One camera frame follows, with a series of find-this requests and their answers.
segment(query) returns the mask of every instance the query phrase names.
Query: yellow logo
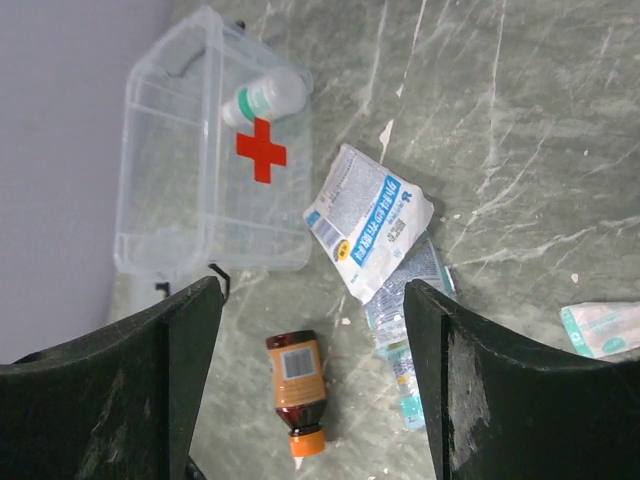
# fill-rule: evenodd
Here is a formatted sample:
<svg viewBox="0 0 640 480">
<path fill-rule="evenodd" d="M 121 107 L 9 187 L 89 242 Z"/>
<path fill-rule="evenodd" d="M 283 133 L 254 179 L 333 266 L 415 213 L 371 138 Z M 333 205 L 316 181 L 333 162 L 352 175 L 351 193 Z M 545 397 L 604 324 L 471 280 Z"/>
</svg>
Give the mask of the yellow logo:
<svg viewBox="0 0 640 480">
<path fill-rule="evenodd" d="M 351 245 L 348 240 L 343 240 L 338 245 L 338 260 L 345 260 L 351 252 Z"/>
</svg>

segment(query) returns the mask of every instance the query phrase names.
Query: orange label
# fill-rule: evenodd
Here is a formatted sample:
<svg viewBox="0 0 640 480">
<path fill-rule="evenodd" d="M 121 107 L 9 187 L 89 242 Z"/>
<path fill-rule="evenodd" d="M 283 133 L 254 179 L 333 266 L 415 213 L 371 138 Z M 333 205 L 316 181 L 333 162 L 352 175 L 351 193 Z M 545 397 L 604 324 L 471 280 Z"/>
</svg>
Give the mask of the orange label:
<svg viewBox="0 0 640 480">
<path fill-rule="evenodd" d="M 296 407 L 326 398 L 318 342 L 269 350 L 276 408 Z"/>
</svg>

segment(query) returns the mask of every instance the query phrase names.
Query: bottle label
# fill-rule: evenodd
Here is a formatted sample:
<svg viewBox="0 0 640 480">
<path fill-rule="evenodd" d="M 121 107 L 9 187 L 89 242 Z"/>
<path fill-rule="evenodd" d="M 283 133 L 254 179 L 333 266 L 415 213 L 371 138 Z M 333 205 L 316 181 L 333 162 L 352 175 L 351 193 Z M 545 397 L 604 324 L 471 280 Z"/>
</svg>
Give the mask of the bottle label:
<svg viewBox="0 0 640 480">
<path fill-rule="evenodd" d="M 253 122 L 256 117 L 269 120 L 269 103 L 261 88 L 245 87 L 238 93 L 238 106 L 247 120 Z"/>
<path fill-rule="evenodd" d="M 318 402 L 327 394 L 315 340 L 269 350 L 276 408 Z"/>
</svg>

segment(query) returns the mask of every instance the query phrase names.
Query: gray wall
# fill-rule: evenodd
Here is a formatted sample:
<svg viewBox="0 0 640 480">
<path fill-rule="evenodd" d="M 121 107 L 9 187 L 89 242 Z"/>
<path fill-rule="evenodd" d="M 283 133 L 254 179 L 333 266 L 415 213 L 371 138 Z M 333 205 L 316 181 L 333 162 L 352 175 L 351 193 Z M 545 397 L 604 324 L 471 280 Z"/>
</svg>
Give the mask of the gray wall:
<svg viewBox="0 0 640 480">
<path fill-rule="evenodd" d="M 0 6 L 0 363 L 106 321 L 124 84 L 169 2 Z"/>
</svg>

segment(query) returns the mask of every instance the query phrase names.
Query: bandage package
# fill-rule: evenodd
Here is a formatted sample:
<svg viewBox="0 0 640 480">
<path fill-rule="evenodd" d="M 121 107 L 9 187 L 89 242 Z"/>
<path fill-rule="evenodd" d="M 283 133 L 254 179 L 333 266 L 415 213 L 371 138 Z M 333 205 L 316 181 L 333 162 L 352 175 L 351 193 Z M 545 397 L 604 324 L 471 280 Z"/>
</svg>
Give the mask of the bandage package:
<svg viewBox="0 0 640 480">
<path fill-rule="evenodd" d="M 367 303 L 433 215 L 422 190 L 343 144 L 305 220 L 351 294 Z"/>
<path fill-rule="evenodd" d="M 640 347 L 640 303 L 581 303 L 560 310 L 571 343 L 600 358 Z"/>
</svg>

